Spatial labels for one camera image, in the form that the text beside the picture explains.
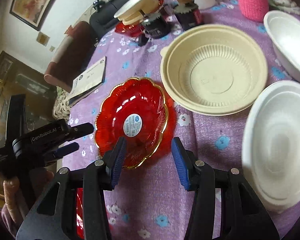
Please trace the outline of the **person's left hand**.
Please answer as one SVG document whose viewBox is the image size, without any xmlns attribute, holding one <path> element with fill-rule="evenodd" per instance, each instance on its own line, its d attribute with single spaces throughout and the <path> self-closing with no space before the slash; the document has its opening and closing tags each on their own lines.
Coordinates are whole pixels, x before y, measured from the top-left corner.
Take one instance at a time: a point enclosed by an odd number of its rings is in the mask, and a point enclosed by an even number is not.
<svg viewBox="0 0 300 240">
<path fill-rule="evenodd" d="M 38 198 L 44 191 L 48 183 L 53 180 L 54 173 L 45 169 L 37 177 L 32 177 L 34 182 L 34 192 Z M 19 190 L 19 180 L 14 177 L 3 182 L 5 204 L 1 211 L 1 217 L 6 229 L 10 232 L 13 238 L 16 237 L 17 231 L 20 228 L 23 218 L 17 207 L 16 194 Z"/>
</svg>

